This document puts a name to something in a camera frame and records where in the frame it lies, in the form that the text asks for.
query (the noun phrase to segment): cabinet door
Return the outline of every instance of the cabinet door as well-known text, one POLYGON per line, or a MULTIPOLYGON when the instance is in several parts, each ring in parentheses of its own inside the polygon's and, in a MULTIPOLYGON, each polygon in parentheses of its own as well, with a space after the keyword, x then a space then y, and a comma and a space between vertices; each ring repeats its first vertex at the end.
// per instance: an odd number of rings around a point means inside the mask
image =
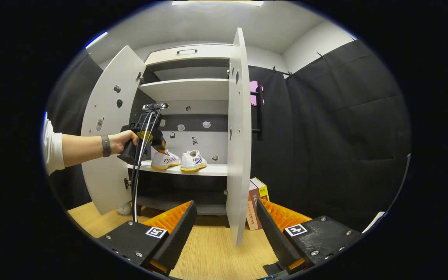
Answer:
POLYGON ((226 212, 236 246, 247 214, 251 158, 250 78, 243 31, 238 28, 229 58, 226 212))
MULTIPOLYGON (((82 119, 82 136, 119 133, 122 126, 129 124, 132 101, 139 85, 137 76, 145 69, 142 59, 129 46, 115 55, 91 92, 82 119)), ((127 164, 117 155, 82 163, 82 173, 101 215, 131 200, 130 189, 124 186, 124 178, 129 178, 127 164)))

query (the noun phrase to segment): smartwatch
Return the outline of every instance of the smartwatch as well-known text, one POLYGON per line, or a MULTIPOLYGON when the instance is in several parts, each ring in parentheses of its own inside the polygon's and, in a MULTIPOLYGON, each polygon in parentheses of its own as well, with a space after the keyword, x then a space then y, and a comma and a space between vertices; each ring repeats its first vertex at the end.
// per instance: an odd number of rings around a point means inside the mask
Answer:
POLYGON ((103 144, 103 157, 106 158, 112 154, 112 149, 110 148, 110 139, 108 139, 108 135, 101 136, 101 143, 103 144))

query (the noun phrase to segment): drawer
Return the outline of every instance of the drawer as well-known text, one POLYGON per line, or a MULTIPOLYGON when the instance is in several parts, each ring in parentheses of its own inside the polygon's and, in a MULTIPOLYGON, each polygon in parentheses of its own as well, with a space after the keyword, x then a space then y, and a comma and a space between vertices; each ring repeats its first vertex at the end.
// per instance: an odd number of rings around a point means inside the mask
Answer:
POLYGON ((233 45, 224 44, 189 45, 170 48, 150 53, 145 64, 148 66, 163 62, 199 58, 229 59, 232 49, 233 45))

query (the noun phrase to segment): drawer handle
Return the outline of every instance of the drawer handle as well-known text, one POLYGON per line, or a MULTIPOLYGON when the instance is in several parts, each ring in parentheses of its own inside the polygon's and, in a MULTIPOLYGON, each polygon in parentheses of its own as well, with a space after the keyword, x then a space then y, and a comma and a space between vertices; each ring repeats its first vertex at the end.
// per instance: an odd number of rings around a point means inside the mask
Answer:
POLYGON ((194 50, 194 53, 196 53, 198 51, 197 49, 188 49, 188 50, 194 50))

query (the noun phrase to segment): black curtain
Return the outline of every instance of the black curtain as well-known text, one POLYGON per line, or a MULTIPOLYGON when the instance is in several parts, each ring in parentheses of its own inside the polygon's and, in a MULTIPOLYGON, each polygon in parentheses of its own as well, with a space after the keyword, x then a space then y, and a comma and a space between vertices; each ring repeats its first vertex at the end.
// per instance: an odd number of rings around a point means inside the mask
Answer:
MULTIPOLYGON (((85 50, 73 59, 57 81, 46 106, 48 119, 56 133, 81 134, 89 96, 102 72, 85 50)), ((49 181, 65 209, 91 202, 82 175, 82 165, 56 170, 50 175, 49 181)))
MULTIPOLYGON (((272 202, 290 204, 296 186, 292 183, 294 158, 293 124, 290 97, 284 76, 256 66, 249 66, 250 81, 257 81, 264 88, 262 106, 263 140, 252 134, 250 176, 257 177, 268 188, 272 202)), ((257 128, 257 108, 251 106, 252 128, 257 128)))
POLYGON ((286 85, 294 136, 277 154, 294 154, 288 163, 294 191, 284 193, 284 206, 364 230, 390 206, 410 153, 410 121, 396 81, 353 41, 300 69, 286 85))

